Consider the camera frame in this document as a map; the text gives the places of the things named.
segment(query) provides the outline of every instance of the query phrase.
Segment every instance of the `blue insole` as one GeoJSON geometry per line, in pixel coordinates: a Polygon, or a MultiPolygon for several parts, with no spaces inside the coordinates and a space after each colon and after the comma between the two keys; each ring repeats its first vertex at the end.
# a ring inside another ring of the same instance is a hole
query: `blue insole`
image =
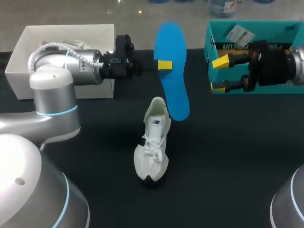
{"type": "Polygon", "coordinates": [[[175,23],[161,26],[154,46],[154,59],[172,61],[172,71],[159,71],[169,113],[174,120],[184,120],[190,113],[184,82],[187,47],[180,27],[175,23]]]}

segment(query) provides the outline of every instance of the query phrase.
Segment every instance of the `floor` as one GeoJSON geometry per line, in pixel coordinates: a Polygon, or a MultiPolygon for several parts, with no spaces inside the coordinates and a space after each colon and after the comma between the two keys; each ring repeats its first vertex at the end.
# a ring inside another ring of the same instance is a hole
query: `floor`
{"type": "MultiPolygon", "coordinates": [[[[302,20],[303,0],[261,4],[243,0],[235,19],[302,20]]],[[[153,4],[148,0],[1,0],[0,51],[14,49],[27,25],[114,24],[117,34],[129,34],[137,49],[152,49],[159,26],[176,21],[188,48],[202,48],[209,20],[215,19],[204,0],[153,4]]]]}

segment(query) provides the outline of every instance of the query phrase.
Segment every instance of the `white box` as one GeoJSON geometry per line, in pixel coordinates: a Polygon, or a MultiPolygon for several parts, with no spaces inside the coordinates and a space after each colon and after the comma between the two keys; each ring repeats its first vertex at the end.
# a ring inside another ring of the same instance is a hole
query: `white box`
{"type": "MultiPolygon", "coordinates": [[[[114,25],[26,26],[5,70],[6,78],[19,100],[33,99],[29,87],[28,59],[43,43],[81,40],[102,54],[114,50],[114,25]]],[[[113,98],[114,79],[101,85],[75,86],[77,98],[113,98]]]]}

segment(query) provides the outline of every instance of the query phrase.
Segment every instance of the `shoe tongue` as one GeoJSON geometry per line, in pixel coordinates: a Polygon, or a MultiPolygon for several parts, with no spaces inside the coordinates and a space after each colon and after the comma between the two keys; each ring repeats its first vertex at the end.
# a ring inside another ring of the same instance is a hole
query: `shoe tongue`
{"type": "Polygon", "coordinates": [[[165,116],[150,116],[148,118],[148,137],[152,140],[161,141],[162,131],[165,125],[165,116]]]}

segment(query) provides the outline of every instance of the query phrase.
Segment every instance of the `white sneaker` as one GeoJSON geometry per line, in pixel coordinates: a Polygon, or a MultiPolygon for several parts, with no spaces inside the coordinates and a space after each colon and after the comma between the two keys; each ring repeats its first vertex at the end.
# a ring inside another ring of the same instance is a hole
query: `white sneaker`
{"type": "Polygon", "coordinates": [[[152,100],[143,122],[146,125],[143,144],[134,152],[137,175],[146,182],[158,181],[166,172],[169,159],[165,153],[171,119],[161,97],[152,100]]]}

